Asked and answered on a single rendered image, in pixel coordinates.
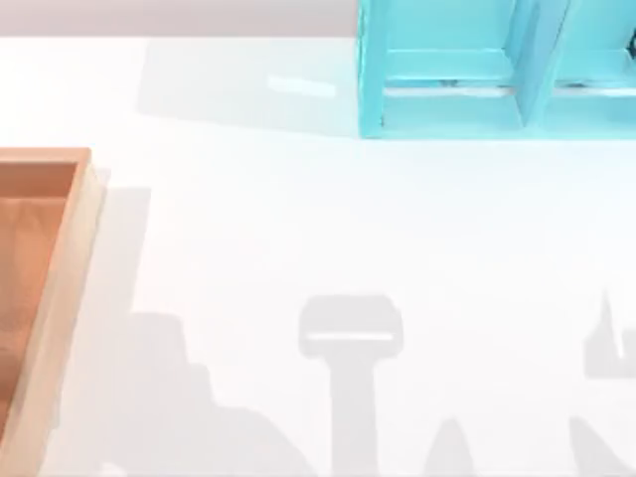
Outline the light blue rack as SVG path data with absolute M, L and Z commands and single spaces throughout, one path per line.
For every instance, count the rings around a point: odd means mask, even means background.
M 358 0 L 366 138 L 636 139 L 636 0 Z

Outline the shallow salmon-coloured box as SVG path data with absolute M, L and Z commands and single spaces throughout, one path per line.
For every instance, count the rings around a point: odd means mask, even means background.
M 104 186 L 86 147 L 0 147 L 0 477 L 37 477 Z

